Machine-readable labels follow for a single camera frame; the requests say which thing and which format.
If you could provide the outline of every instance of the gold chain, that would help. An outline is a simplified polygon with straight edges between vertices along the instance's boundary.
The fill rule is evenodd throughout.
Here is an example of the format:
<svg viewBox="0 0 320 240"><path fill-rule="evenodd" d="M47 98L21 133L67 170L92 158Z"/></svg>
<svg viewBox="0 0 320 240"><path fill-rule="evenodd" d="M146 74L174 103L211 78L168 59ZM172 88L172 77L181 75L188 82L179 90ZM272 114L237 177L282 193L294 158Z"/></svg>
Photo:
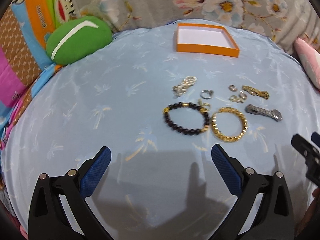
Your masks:
<svg viewBox="0 0 320 240"><path fill-rule="evenodd" d="M231 113L231 114L236 115L242 123L242 132L238 136L235 136L235 137L226 136L226 135L222 134L219 131L219 128L217 127L217 122L216 122L216 116L218 113ZM219 139L221 139L225 142L236 142L239 139L241 139L242 136L245 135L245 133L248 129L248 123L247 123L247 120L246 120L244 114L242 114L238 109L235 109L232 107L222 107L218 110L218 112L213 113L212 120L211 120L211 128L212 128L212 131L215 134L215 136L217 136Z"/></svg>
<svg viewBox="0 0 320 240"><path fill-rule="evenodd" d="M269 99L269 93L267 91L260 91L256 88L250 87L250 86L242 86L242 90L247 91L249 94L253 96L259 96L264 98L265 100Z"/></svg>

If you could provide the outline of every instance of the silver chain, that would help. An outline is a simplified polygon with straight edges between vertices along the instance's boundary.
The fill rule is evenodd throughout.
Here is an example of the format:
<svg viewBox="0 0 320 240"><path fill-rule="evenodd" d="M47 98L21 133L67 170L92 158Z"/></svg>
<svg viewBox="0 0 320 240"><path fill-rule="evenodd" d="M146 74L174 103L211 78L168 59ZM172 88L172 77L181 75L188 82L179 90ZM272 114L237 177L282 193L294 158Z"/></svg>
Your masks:
<svg viewBox="0 0 320 240"><path fill-rule="evenodd" d="M175 96L182 96L185 92L187 92L189 87L193 86L196 83L196 81L196 77L188 76L178 86L172 87Z"/></svg>

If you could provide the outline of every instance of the light blue bed sheet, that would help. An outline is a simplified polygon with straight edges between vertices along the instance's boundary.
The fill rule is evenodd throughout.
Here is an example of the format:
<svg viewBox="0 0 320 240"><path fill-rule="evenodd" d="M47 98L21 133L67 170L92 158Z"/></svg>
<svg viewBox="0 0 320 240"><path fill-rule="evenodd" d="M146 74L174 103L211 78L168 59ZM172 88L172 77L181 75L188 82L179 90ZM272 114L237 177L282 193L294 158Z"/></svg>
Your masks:
<svg viewBox="0 0 320 240"><path fill-rule="evenodd" d="M111 149L112 161L86 200L116 240L208 239L236 201L211 160L215 143L258 173L282 171L295 219L301 219L312 185L290 140L295 133L309 138L320 130L320 96L301 66L270 39L229 27L241 50L239 58L177 53L176 29L171 24L121 33L107 47L61 70L31 102L1 156L12 206L25 228L39 174L64 175L103 145ZM198 80L175 98L172 87L186 76ZM248 95L244 104L232 103L231 84L267 90L270 99ZM244 112L253 104L279 110L283 121L245 114L249 130L235 143L219 141L210 130L198 136L171 130L162 109L179 101L196 103L201 90L214 90L214 98L206 101L210 114L223 106ZM171 113L184 127L203 124L196 111ZM220 114L217 122L224 134L240 130L230 114Z"/></svg>

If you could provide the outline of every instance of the pink pillow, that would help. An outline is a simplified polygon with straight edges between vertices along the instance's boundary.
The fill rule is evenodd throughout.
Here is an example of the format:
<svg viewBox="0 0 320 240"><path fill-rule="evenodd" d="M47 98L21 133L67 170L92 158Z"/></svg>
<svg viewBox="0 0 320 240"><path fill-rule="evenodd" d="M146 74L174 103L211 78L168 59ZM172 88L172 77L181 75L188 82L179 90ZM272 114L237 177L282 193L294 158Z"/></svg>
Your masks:
<svg viewBox="0 0 320 240"><path fill-rule="evenodd" d="M320 89L320 54L300 38L296 39L294 47L310 80Z"/></svg>

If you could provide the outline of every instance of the blue textured pad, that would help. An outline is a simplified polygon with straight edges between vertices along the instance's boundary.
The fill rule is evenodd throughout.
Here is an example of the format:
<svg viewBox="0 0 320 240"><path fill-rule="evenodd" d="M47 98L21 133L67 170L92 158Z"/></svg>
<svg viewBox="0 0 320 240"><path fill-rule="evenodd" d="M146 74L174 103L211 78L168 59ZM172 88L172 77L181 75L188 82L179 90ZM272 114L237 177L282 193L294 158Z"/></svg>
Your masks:
<svg viewBox="0 0 320 240"><path fill-rule="evenodd" d="M81 179L80 195L82 198L89 197L93 194L101 177L108 168L110 161L111 151L106 147Z"/></svg>
<svg viewBox="0 0 320 240"><path fill-rule="evenodd" d="M318 147L320 147L320 135L316 132L311 135L311 141L313 141Z"/></svg>
<svg viewBox="0 0 320 240"><path fill-rule="evenodd" d="M230 193L240 197L242 195L241 177L218 146L214 145L212 147L211 157Z"/></svg>

